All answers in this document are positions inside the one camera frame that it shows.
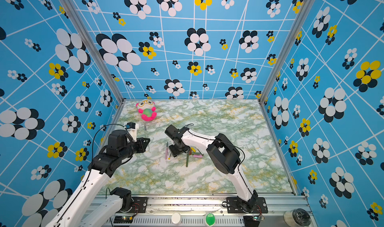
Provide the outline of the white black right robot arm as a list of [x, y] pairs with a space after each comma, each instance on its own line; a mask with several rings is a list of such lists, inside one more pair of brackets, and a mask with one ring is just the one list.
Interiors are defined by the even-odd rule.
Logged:
[[189, 152], [191, 147], [206, 150], [215, 167], [233, 183], [240, 209], [246, 213], [257, 209], [258, 194], [243, 172], [240, 152], [224, 134], [207, 136], [186, 126], [177, 129], [173, 125], [166, 128], [165, 134], [174, 142], [170, 145], [173, 157]]

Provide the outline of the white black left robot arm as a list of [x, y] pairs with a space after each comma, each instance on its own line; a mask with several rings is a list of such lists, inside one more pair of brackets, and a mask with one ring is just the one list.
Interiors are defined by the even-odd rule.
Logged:
[[140, 206], [134, 203], [132, 192], [124, 188], [113, 189], [89, 215], [86, 211], [115, 171], [134, 154], [144, 153], [149, 143], [148, 138], [138, 138], [135, 130], [112, 131], [108, 144], [93, 158], [84, 179], [47, 226], [101, 227], [118, 212], [138, 214]]

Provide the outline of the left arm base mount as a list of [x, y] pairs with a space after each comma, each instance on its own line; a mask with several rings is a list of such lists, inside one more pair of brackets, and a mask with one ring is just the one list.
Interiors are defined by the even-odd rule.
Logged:
[[118, 213], [138, 214], [146, 212], [148, 197], [133, 197], [130, 190], [120, 187], [113, 189], [109, 195], [117, 196], [122, 201]]

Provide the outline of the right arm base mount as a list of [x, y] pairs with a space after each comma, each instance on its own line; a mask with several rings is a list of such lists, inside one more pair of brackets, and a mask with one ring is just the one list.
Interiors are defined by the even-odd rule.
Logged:
[[225, 202], [229, 214], [267, 214], [269, 212], [265, 198], [261, 197], [251, 203], [239, 197], [227, 197]]

